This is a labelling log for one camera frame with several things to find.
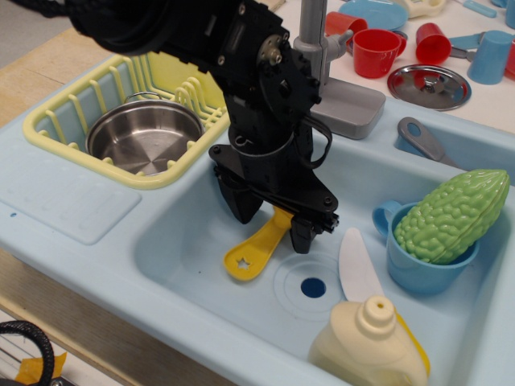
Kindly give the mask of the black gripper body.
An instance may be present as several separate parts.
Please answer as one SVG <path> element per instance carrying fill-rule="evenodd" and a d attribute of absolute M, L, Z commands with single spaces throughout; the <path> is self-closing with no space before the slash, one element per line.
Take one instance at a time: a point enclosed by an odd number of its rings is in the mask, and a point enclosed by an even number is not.
<path fill-rule="evenodd" d="M 307 166 L 314 150 L 311 132 L 293 133 L 267 154 L 238 149 L 233 135 L 229 140 L 228 145 L 216 144 L 209 149 L 216 177 L 228 175 L 244 183 L 263 202 L 312 220 L 319 234 L 334 231 L 338 224 L 337 198 Z"/>

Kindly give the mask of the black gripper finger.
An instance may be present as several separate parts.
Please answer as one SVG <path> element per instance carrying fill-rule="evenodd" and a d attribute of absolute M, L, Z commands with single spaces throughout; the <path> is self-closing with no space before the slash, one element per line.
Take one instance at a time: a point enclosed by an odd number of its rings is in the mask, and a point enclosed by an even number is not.
<path fill-rule="evenodd" d="M 234 217 L 242 224 L 251 221 L 260 209 L 263 200 L 257 197 L 244 183 L 230 178 L 228 175 L 217 176 L 220 193 Z"/>
<path fill-rule="evenodd" d="M 300 216 L 294 216 L 290 223 L 290 239 L 294 250 L 300 254 L 309 253 L 312 241 L 319 234 L 316 224 Z"/>

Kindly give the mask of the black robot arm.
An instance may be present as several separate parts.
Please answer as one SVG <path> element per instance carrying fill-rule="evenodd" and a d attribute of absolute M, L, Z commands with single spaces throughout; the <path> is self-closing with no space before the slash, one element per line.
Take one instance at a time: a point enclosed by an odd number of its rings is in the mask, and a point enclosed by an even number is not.
<path fill-rule="evenodd" d="M 313 135 L 331 136 L 311 115 L 321 100 L 310 62 L 282 20 L 255 1 L 25 1 L 68 18 L 113 53 L 166 53 L 209 73 L 229 112 L 229 143 L 210 158 L 222 195 L 242 223 L 267 202 L 292 216 L 290 238 L 307 253 L 338 224 L 336 197 L 315 176 Z"/>

